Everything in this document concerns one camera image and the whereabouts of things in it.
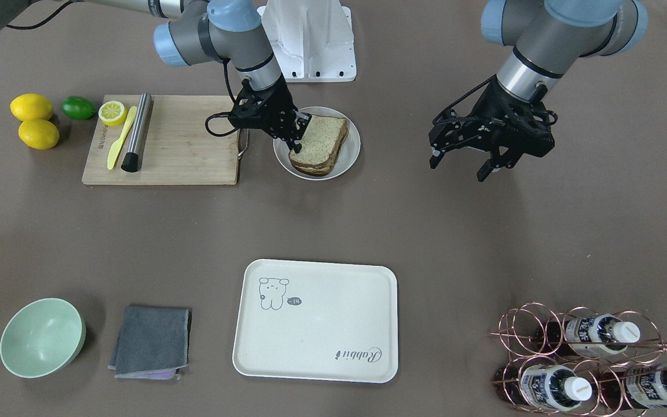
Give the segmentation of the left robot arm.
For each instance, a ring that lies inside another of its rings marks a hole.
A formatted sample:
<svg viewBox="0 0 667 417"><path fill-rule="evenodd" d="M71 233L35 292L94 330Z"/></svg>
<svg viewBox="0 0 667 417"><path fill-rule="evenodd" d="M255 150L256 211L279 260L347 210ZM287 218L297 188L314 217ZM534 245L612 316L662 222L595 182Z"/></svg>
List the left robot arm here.
<svg viewBox="0 0 667 417"><path fill-rule="evenodd" d="M466 116L450 104L433 119L430 166L446 153L473 148L489 154L477 171L511 169L526 154L542 158L553 150L551 129L558 116L543 104L572 64L587 56L612 56L640 42L648 27L640 1L490 1L480 28L511 55L489 79Z"/></svg>

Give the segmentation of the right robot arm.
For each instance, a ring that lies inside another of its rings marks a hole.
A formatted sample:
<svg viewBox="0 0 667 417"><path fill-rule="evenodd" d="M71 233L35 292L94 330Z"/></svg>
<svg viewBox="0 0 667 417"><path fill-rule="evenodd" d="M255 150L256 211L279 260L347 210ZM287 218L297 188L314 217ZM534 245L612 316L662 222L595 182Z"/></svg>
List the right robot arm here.
<svg viewBox="0 0 667 417"><path fill-rule="evenodd" d="M262 19L251 1L105 1L105 6L164 19L153 41L164 63L181 67L216 61L241 77L233 108L220 113L234 129L258 129L301 151L310 114L289 92Z"/></svg>

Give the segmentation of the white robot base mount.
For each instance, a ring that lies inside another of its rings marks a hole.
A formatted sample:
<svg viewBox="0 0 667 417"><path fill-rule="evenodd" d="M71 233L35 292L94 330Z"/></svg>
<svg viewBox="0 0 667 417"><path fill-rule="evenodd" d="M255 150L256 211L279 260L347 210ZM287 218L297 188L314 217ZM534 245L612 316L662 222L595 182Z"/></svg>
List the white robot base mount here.
<svg viewBox="0 0 667 417"><path fill-rule="evenodd" d="M268 1L257 12L288 83L356 79L350 8L339 1Z"/></svg>

